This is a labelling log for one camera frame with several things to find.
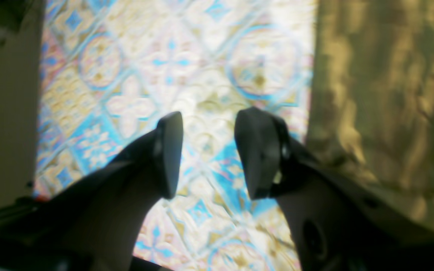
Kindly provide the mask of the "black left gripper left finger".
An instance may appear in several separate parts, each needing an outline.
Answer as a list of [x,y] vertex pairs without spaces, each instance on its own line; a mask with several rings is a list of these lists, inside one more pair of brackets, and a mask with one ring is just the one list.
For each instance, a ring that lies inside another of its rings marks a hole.
[[0,210],[0,271],[129,271],[146,215],[176,195],[182,146],[175,111],[49,201]]

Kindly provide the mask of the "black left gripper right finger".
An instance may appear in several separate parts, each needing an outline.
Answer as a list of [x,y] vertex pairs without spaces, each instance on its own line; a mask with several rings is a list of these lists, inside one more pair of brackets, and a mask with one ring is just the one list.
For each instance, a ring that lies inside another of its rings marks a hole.
[[281,117],[240,110],[234,138],[249,197],[277,201],[304,271],[434,271],[434,232],[322,166]]

